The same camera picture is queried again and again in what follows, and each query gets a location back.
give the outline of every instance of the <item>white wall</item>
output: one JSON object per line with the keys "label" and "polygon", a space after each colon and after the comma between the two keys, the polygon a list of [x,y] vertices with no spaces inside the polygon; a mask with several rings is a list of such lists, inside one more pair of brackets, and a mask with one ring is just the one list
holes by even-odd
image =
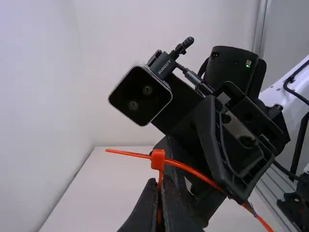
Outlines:
{"label": "white wall", "polygon": [[0,1],[0,231],[35,232],[93,145],[153,145],[107,96],[136,60],[196,42],[251,49],[256,0]]}
{"label": "white wall", "polygon": [[135,61],[157,49],[196,41],[183,65],[198,71],[214,45],[251,49],[257,0],[75,0],[88,77],[96,88],[93,121],[97,145],[154,145],[162,134],[138,127],[109,106],[108,94]]}
{"label": "white wall", "polygon": [[92,149],[72,1],[0,1],[0,231],[34,232]]}

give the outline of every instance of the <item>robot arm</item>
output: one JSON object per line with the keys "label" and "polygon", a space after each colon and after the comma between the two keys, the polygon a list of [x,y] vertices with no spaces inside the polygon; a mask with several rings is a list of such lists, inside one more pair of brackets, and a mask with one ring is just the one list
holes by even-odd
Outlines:
{"label": "robot arm", "polygon": [[[189,37],[169,54],[158,50],[147,66],[134,66],[109,101],[138,125],[151,122],[166,135],[155,149],[164,149],[168,158],[212,177],[239,204],[247,203],[258,179],[289,142],[288,131],[308,111],[302,101],[283,90],[283,82],[302,67],[288,87],[309,97],[309,83],[304,84],[309,78],[304,65],[309,56],[259,96],[266,63],[256,54],[214,47],[197,75],[176,62],[192,43]],[[196,89],[176,77],[175,68]],[[166,167],[165,174],[185,208],[205,227],[226,196],[174,167]],[[192,183],[191,194],[186,179]]]}
{"label": "robot arm", "polygon": [[291,76],[294,76],[294,81],[288,83],[288,88],[309,99],[309,55],[259,95],[259,99],[266,106],[279,104],[283,107],[282,113],[289,133],[297,128],[309,111],[307,104],[283,88],[284,81]]}

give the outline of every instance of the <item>cable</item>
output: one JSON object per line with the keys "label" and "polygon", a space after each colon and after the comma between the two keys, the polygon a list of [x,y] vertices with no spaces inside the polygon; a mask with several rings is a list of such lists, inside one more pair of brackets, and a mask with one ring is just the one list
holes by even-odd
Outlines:
{"label": "cable", "polygon": [[280,170],[282,171],[284,174],[286,174],[287,176],[299,181],[299,182],[303,182],[306,183],[305,180],[303,180],[302,178],[300,178],[299,176],[291,173],[289,170],[287,170],[286,168],[284,168],[281,164],[279,164],[276,160],[273,161],[273,164]]}
{"label": "cable", "polygon": [[[128,151],[120,151],[120,150],[114,150],[114,149],[106,149],[105,151],[106,152],[111,152],[111,153],[116,153],[116,154],[121,154],[121,155],[126,155],[126,156],[133,156],[133,157],[138,157],[138,158],[143,158],[143,159],[149,159],[149,160],[151,160],[153,162],[152,156],[150,156],[150,155],[145,155],[145,154],[141,154],[141,153],[134,153],[134,152],[128,152]],[[213,180],[209,179],[207,176],[205,176],[204,174],[202,174],[199,171],[195,170],[194,168],[192,168],[192,167],[190,167],[190,166],[188,166],[188,165],[186,165],[184,163],[181,163],[179,161],[176,161],[176,160],[166,159],[164,157],[163,157],[163,159],[164,159],[164,163],[165,164],[169,164],[169,165],[181,168],[183,170],[186,170],[186,171],[192,173],[193,175],[195,175],[198,178],[204,180],[209,185],[213,186],[215,189],[219,190],[220,192],[222,192],[222,193],[224,193],[226,195],[225,191],[222,188],[220,188]],[[159,173],[160,173],[159,179],[161,179],[162,178],[162,174],[161,174],[162,172],[160,171]],[[248,210],[251,214],[253,214],[253,216],[258,219],[258,221],[264,226],[264,228],[268,232],[274,232],[274,230],[267,224],[267,222],[265,222],[263,220],[263,218],[260,217],[255,212],[253,206],[249,202],[244,203],[241,206],[244,207],[246,210]]]}
{"label": "cable", "polygon": [[309,121],[309,113],[306,113],[306,115],[301,119],[301,122],[300,122],[300,127],[298,131],[296,145],[295,145],[293,160],[292,160],[292,164],[290,168],[290,172],[293,174],[296,174],[296,171],[297,171],[301,150],[303,148],[303,144],[305,140],[308,121]]}
{"label": "cable", "polygon": [[198,72],[197,72],[197,75],[202,78],[203,74],[206,72],[206,67],[207,67],[207,64],[208,64],[208,60],[209,58],[207,58],[204,63],[202,64],[202,66],[199,68]]}
{"label": "cable", "polygon": [[[289,78],[287,78],[284,81],[283,89],[285,89],[290,94],[296,96],[298,99],[302,100],[306,105],[309,106],[309,100],[308,99],[306,99],[305,97],[303,97],[299,93],[296,93],[294,90],[288,88],[288,83],[294,82],[296,74],[298,74],[303,69],[304,65],[302,65],[302,67],[300,67],[298,70],[296,70]],[[305,140],[308,121],[309,121],[309,113],[307,113],[301,120],[290,172],[287,169],[285,169],[284,167],[282,167],[279,163],[277,163],[277,162],[274,163],[283,173],[288,175],[289,179],[292,180],[292,181],[297,180],[297,181],[300,181],[300,182],[304,182],[299,176],[297,176],[295,174],[296,174],[296,171],[297,171],[301,150],[302,150],[303,143],[304,143],[304,140]]]}
{"label": "cable", "polygon": [[296,96],[297,98],[299,98],[300,100],[302,100],[305,104],[307,104],[309,106],[309,101],[304,98],[302,95],[300,95],[299,93],[296,93],[294,90],[288,88],[288,83],[292,83],[294,81],[295,76],[290,76],[288,79],[286,79],[283,83],[283,88],[288,91],[290,94]]}

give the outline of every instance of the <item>black cable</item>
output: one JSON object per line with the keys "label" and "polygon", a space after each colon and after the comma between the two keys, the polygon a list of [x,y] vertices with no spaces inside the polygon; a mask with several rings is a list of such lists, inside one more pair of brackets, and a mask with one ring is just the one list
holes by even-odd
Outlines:
{"label": "black cable", "polygon": [[289,170],[287,170],[286,168],[284,168],[281,164],[279,164],[276,160],[273,161],[273,164],[280,170],[282,171],[284,174],[286,174],[289,177],[292,177],[293,179],[299,181],[299,182],[303,182],[303,183],[307,183],[305,180],[303,180],[302,178],[300,178],[299,176],[291,173]]}
{"label": "black cable", "polygon": [[[284,81],[283,89],[285,89],[290,94],[296,96],[298,99],[302,100],[306,105],[309,106],[308,99],[306,99],[305,97],[303,97],[299,93],[296,93],[294,90],[288,88],[288,83],[293,83],[296,74],[298,74],[305,66],[307,66],[307,62],[304,65],[302,65],[302,67],[300,67],[298,70],[296,70],[289,78],[287,78]],[[308,121],[309,121],[309,113],[307,113],[301,119],[301,124],[300,124],[300,128],[299,128],[298,136],[297,136],[297,141],[296,141],[296,145],[295,145],[295,150],[294,150],[293,160],[292,160],[292,164],[291,164],[291,169],[290,169],[290,172],[289,172],[291,174],[296,174],[296,171],[297,171],[301,150],[302,150],[303,143],[304,143],[304,140],[305,140],[305,135],[306,135]],[[292,181],[294,181],[294,179],[297,180],[293,176],[289,176],[289,179],[292,180]]]}
{"label": "black cable", "polygon": [[306,113],[306,115],[301,119],[297,141],[295,145],[295,150],[294,150],[294,155],[293,155],[293,160],[292,160],[292,164],[290,168],[290,172],[293,174],[296,174],[296,171],[297,171],[301,150],[303,148],[303,143],[305,140],[308,121],[309,121],[309,113]]}
{"label": "black cable", "polygon": [[204,61],[204,63],[202,64],[202,66],[199,68],[199,70],[198,70],[198,73],[197,73],[197,75],[200,77],[200,78],[202,78],[202,75],[205,73],[205,71],[206,71],[206,67],[207,67],[207,64],[208,64],[208,60],[209,60],[209,58],[207,58],[205,61]]}
{"label": "black cable", "polygon": [[293,94],[294,96],[296,96],[297,98],[299,98],[300,100],[302,100],[304,103],[306,103],[307,105],[309,105],[309,101],[304,98],[302,95],[300,95],[299,93],[296,93],[294,90],[288,88],[288,83],[292,83],[294,81],[294,77],[295,76],[290,76],[288,79],[286,79],[283,83],[283,88],[288,91],[290,94]]}

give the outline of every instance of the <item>black 3d-printed part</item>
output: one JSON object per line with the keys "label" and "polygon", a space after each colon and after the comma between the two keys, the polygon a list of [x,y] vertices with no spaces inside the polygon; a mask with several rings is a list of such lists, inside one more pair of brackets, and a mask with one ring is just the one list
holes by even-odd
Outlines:
{"label": "black 3d-printed part", "polygon": [[161,192],[165,232],[203,232],[190,216],[169,176],[164,176]]}
{"label": "black 3d-printed part", "polygon": [[118,232],[156,232],[158,191],[155,178],[148,180],[132,213]]}

